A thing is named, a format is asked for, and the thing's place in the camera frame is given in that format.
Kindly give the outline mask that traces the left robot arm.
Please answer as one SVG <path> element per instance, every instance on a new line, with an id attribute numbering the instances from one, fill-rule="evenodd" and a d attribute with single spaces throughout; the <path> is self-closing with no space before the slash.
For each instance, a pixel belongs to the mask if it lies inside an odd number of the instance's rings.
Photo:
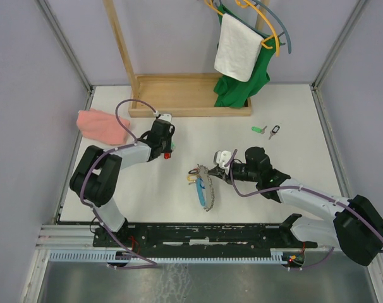
<path id="1" fill-rule="evenodd" d="M 129 231 L 123 227 L 126 218 L 118 209 L 113 195 L 121 170 L 139 163 L 151 162 L 161 155 L 171 156 L 175 126 L 155 119 L 149 131 L 136 143 L 103 150 L 90 145 L 85 150 L 70 179 L 70 189 L 91 208 L 98 221 L 108 230 L 107 239 L 115 246 L 128 242 Z"/>

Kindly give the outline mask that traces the metal keyring band blue handle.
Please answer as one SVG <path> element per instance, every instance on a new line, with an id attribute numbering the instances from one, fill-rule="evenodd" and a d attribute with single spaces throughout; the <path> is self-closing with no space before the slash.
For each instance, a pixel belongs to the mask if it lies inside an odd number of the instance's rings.
<path id="1" fill-rule="evenodd" d="M 206 166 L 198 165 L 197 179 L 195 181 L 199 203 L 206 212 L 213 209 L 216 198 L 212 179 L 208 171 Z"/>

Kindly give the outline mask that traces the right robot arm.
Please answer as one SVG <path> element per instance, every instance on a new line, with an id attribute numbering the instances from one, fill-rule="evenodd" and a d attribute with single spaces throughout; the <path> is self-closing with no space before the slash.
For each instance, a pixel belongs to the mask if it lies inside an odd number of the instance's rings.
<path id="1" fill-rule="evenodd" d="M 235 151 L 217 151 L 215 166 L 208 174 L 230 185 L 236 181 L 253 182 L 254 194 L 314 215 L 288 217 L 287 227 L 279 231 L 282 244 L 293 247 L 299 242 L 316 242 L 338 247 L 362 266 L 383 254 L 383 218 L 368 198 L 334 196 L 306 187 L 275 169 L 262 147 L 248 148 L 242 163 L 236 161 L 235 155 Z"/>

